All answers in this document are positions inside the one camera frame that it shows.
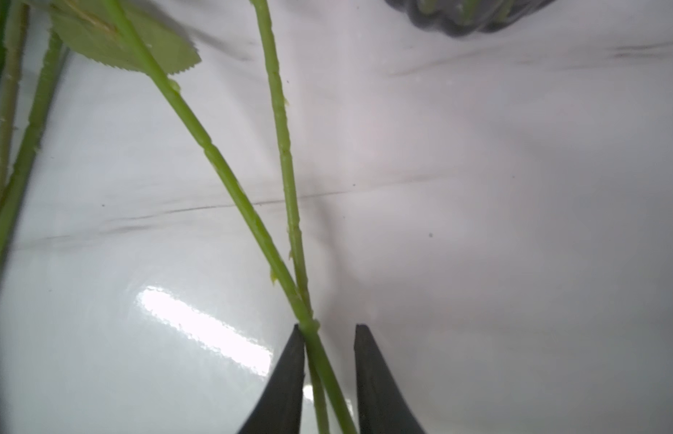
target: leaf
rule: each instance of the leaf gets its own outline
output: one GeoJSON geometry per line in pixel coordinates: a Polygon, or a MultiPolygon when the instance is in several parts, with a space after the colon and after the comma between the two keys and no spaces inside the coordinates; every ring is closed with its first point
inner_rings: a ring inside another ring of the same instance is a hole
{"type": "Polygon", "coordinates": [[[438,0],[419,0],[418,10],[425,15],[430,15],[436,11],[438,0]]]}
{"type": "Polygon", "coordinates": [[[462,4],[462,22],[464,24],[470,24],[474,13],[476,13],[479,8],[480,0],[466,0],[462,4]]]}
{"type": "Polygon", "coordinates": [[[172,90],[176,91],[177,93],[179,93],[182,90],[179,87],[179,83],[176,82],[175,80],[172,80],[171,78],[168,78],[167,81],[170,82],[170,87],[172,88],[172,90]]]}
{"type": "MultiPolygon", "coordinates": [[[[201,61],[193,45],[173,30],[127,1],[122,6],[166,74],[182,72],[201,61]]],[[[50,16],[54,31],[73,51],[108,66],[142,71],[100,0],[54,0],[50,16]]]]}

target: dark vase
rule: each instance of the dark vase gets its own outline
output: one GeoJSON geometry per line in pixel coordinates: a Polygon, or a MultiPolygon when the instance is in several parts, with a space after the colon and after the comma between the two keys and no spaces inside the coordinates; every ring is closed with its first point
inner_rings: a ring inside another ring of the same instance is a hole
{"type": "Polygon", "coordinates": [[[493,33],[554,0],[385,0],[405,11],[420,29],[442,30],[460,38],[475,31],[493,33]]]}

